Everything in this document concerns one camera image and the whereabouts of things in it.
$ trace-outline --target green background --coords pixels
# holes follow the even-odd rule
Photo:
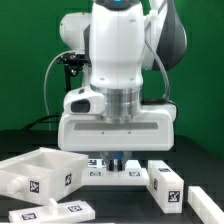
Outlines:
[[[142,0],[144,13],[148,1]],[[185,135],[224,160],[224,3],[175,0],[186,29],[185,58],[169,72],[171,99],[179,107],[175,133]],[[45,116],[43,81],[51,60],[68,50],[58,27],[71,12],[90,12],[91,0],[0,0],[0,130],[20,129]],[[164,92],[161,74],[143,72],[144,97]],[[50,73],[51,113],[61,113],[63,66]]]

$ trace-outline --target metal cylinder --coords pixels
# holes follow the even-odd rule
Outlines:
[[[127,123],[137,114],[141,88],[102,89],[91,86],[93,91],[105,97],[105,111],[102,114],[106,123]]]

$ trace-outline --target white box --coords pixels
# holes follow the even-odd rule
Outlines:
[[[90,159],[88,168],[83,170],[83,185],[147,186],[149,176],[137,160],[128,160],[125,170],[113,172],[106,169],[102,159]]]
[[[40,148],[0,162],[0,194],[40,205],[82,187],[88,156]]]
[[[149,192],[164,213],[181,213],[184,181],[160,160],[148,161]]]
[[[188,203],[204,224],[224,224],[223,211],[200,187],[189,187]]]
[[[95,211],[84,201],[57,204],[49,199],[49,205],[9,212],[13,223],[77,223],[95,219]]]

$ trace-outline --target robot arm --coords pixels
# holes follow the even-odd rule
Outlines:
[[[91,15],[63,18],[62,39],[76,55],[85,54],[90,77],[65,97],[58,136],[62,150],[127,152],[173,146],[176,107],[142,105],[141,69],[157,69],[152,52],[167,70],[175,66],[184,55],[186,37],[173,0],[150,3],[145,17],[139,0],[95,0]]]

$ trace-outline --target black table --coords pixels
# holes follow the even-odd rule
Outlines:
[[[58,149],[54,131],[0,131],[0,160],[8,159],[39,147]],[[99,153],[88,153],[99,158]],[[175,136],[168,152],[133,152],[143,167],[148,160],[165,161],[184,179],[182,214],[164,214],[145,187],[84,186],[63,198],[59,203],[83,200],[96,211],[91,222],[112,223],[201,223],[187,203],[188,186],[200,186],[224,210],[224,162],[219,161],[191,139]],[[0,196],[0,222],[8,222],[8,212],[31,208],[28,202]]]

